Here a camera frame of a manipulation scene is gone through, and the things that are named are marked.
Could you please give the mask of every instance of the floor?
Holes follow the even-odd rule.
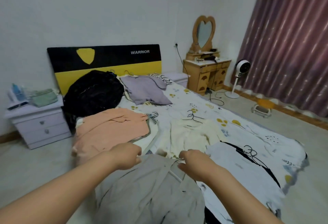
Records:
[[[222,97],[224,108],[305,145],[310,166],[299,173],[296,185],[284,199],[282,220],[286,224],[326,223],[328,131],[276,110],[270,118],[264,119],[251,113],[254,105],[251,100],[230,99],[220,92],[216,95]],[[0,144],[0,207],[72,169],[71,142],[68,138],[32,151],[20,141]],[[92,202],[86,200],[68,223],[92,223],[92,209]]]

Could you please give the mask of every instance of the fan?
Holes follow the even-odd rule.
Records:
[[[248,62],[247,60],[241,60],[236,64],[236,81],[234,83],[234,86],[232,88],[232,91],[227,91],[225,95],[229,98],[238,98],[239,95],[235,93],[235,87],[238,81],[238,78],[241,76],[241,74],[244,74],[249,71],[251,68],[251,63]]]

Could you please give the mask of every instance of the purple curtain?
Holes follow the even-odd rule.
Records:
[[[328,116],[328,0],[257,0],[238,60],[239,84]]]

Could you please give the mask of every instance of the white tabletop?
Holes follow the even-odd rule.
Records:
[[[231,60],[231,59],[227,59],[227,58],[225,58],[225,57],[220,57],[218,63],[226,62],[226,61],[230,61],[230,60]],[[195,62],[195,61],[193,61],[193,60],[185,60],[185,61],[190,62],[190,63],[194,63],[194,64],[199,65],[199,66],[202,66],[202,65],[209,65],[209,64],[216,64],[216,62],[213,61],[213,60],[204,60],[204,61],[200,61],[200,62],[199,62],[199,61]]]
[[[49,105],[41,107],[41,108],[38,108],[36,106],[28,104],[28,105],[22,106],[20,108],[14,109],[14,110],[6,110],[4,118],[10,119],[10,118],[14,118],[14,117],[22,116],[22,115],[26,115],[26,114],[33,114],[33,113],[37,113],[37,112],[41,112],[41,111],[45,111],[45,110],[59,108],[59,107],[62,107],[63,105],[64,105],[63,96],[58,95],[57,102],[54,102],[52,104],[49,104]]]

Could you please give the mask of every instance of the peach colored garment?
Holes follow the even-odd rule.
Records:
[[[102,151],[149,133],[148,116],[126,108],[107,109],[83,119],[76,129],[73,152],[83,164]]]

